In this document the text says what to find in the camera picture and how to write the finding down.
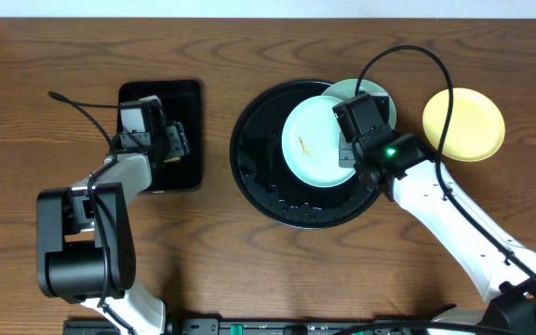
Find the yellow plate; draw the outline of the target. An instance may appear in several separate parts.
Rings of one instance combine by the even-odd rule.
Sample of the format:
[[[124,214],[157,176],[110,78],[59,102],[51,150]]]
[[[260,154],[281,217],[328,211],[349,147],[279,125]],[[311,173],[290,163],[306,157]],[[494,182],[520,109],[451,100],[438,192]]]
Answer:
[[[449,91],[436,93],[425,105],[422,125],[427,140],[437,149],[449,107]],[[453,89],[453,108],[442,154],[476,162],[494,155],[505,136],[503,115],[495,103],[475,90]]]

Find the green yellow sponge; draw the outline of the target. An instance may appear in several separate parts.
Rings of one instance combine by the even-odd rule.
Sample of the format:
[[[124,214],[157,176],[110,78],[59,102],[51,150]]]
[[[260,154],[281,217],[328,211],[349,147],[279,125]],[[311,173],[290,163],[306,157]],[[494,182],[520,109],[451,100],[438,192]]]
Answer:
[[[170,163],[176,163],[176,162],[180,162],[181,161],[181,157],[170,157],[170,158],[167,158],[164,160],[164,163],[165,164],[170,164]]]

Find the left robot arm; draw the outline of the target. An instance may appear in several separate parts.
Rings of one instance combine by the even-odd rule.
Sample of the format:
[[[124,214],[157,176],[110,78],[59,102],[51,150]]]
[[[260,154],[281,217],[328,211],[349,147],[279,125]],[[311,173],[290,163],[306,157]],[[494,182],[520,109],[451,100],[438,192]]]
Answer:
[[[49,298],[81,304],[121,334],[176,334],[167,305],[136,275],[127,206],[160,185],[168,161],[186,154],[181,124],[156,97],[124,102],[103,165],[36,200],[36,273]]]

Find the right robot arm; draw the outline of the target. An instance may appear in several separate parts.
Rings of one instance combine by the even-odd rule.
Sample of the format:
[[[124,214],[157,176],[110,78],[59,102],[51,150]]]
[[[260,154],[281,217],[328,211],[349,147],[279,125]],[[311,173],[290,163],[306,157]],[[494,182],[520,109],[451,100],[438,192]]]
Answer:
[[[449,175],[415,135],[384,127],[344,131],[355,171],[369,189],[418,219],[467,273],[484,312],[452,307],[426,334],[536,334],[536,252],[510,236]]]

